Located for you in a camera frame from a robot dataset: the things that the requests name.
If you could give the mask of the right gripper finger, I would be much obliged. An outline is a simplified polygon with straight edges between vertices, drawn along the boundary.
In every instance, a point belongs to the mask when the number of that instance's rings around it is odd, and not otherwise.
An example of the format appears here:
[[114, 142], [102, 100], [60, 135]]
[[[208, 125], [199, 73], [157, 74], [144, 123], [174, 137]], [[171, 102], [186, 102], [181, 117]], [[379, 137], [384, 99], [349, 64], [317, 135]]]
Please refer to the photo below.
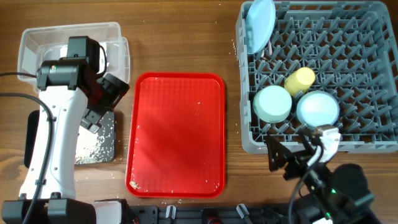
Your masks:
[[269, 170], [271, 172], [277, 171], [285, 166], [286, 163], [293, 161], [294, 155], [292, 152], [273, 136], [266, 136], [266, 146], [269, 158]]
[[310, 145], [312, 141], [312, 133], [309, 129], [299, 129], [298, 136], [302, 140], [302, 144], [306, 152], [316, 152], [317, 149]]

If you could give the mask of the light blue bowl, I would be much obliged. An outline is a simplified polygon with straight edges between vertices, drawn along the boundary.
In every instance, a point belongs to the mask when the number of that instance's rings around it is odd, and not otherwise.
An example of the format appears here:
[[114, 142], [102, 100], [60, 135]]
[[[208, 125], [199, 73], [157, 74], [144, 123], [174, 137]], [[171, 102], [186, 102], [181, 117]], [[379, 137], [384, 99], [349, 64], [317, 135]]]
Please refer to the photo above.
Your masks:
[[339, 113], [337, 100], [325, 91], [311, 91], [305, 94], [296, 107], [298, 120], [306, 124], [308, 129], [335, 124]]

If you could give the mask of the mint green bowl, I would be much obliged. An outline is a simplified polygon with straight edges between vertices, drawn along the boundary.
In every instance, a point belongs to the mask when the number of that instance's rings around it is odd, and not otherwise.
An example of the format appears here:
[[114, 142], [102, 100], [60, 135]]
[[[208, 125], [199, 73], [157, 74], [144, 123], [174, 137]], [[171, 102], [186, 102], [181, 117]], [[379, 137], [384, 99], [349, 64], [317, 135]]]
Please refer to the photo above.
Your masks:
[[252, 104], [259, 119], [267, 123], [279, 123], [290, 114], [292, 97], [285, 88], [270, 85], [255, 94]]

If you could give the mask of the yellow plastic cup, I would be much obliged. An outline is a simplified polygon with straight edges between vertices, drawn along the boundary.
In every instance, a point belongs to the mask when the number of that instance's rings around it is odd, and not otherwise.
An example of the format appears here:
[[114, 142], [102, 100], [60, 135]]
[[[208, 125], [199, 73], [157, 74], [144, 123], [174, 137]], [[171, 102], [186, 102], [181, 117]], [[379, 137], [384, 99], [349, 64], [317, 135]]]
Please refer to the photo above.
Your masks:
[[299, 91], [305, 93], [315, 81], [315, 72], [308, 67], [302, 67], [287, 77], [284, 88], [291, 96], [295, 96]]

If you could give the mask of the white plastic spoon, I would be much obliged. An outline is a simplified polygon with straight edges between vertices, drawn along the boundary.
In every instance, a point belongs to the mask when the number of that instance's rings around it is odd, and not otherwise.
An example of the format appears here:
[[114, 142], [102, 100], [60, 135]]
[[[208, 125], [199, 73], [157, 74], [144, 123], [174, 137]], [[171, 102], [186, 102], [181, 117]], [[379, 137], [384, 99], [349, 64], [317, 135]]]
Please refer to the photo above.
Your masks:
[[269, 55], [271, 56], [273, 54], [273, 50], [272, 50], [272, 44], [270, 41], [268, 41], [268, 51], [269, 51]]

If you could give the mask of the light blue plate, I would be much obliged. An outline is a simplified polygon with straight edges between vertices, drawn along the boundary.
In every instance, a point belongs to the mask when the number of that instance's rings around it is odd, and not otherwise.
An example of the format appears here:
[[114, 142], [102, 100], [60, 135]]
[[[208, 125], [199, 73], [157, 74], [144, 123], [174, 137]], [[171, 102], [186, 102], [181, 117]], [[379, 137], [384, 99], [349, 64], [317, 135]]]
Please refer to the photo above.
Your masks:
[[270, 41], [275, 26], [275, 4], [273, 0], [254, 0], [246, 16], [247, 51], [261, 51]]

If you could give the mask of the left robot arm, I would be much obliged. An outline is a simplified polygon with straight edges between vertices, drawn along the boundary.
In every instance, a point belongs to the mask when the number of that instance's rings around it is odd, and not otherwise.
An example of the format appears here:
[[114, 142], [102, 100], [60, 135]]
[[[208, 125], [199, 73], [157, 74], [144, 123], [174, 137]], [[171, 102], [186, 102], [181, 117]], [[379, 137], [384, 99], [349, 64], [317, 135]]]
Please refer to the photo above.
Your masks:
[[137, 223], [125, 199], [85, 203], [74, 184], [78, 130], [86, 110], [98, 121], [129, 85], [100, 70], [90, 56], [44, 61], [37, 71], [39, 124], [27, 177], [17, 200], [5, 201], [5, 223]]

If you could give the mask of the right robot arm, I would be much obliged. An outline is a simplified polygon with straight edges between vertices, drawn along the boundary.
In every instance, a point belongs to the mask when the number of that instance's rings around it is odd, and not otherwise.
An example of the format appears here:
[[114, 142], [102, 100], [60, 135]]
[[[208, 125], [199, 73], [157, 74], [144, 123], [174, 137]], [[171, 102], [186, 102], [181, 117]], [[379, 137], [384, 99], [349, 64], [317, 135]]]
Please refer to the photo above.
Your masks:
[[340, 143], [338, 128], [327, 124], [312, 132], [299, 129], [298, 135], [304, 146], [299, 152], [266, 136], [270, 171], [283, 168], [285, 180], [298, 179], [287, 221], [311, 223], [324, 218], [333, 223], [379, 223], [370, 209], [374, 195], [361, 166], [343, 164], [334, 171], [327, 167]]

